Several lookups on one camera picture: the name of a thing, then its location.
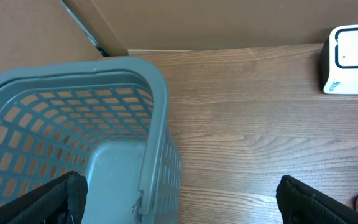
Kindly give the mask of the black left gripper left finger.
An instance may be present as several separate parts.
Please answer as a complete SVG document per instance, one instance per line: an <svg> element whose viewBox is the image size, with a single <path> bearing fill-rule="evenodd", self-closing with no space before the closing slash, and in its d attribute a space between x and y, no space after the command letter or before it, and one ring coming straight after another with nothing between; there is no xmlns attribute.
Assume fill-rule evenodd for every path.
<svg viewBox="0 0 358 224"><path fill-rule="evenodd" d="M88 185L75 171L57 177L0 207L0 223L80 224Z"/></svg>

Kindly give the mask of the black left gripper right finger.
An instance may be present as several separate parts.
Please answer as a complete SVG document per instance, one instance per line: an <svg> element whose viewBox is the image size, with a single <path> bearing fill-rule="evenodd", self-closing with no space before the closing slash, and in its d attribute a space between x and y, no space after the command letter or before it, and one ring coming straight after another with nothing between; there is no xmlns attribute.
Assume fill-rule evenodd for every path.
<svg viewBox="0 0 358 224"><path fill-rule="evenodd" d="M284 224L358 224L358 212L300 180L284 175L276 189Z"/></svg>

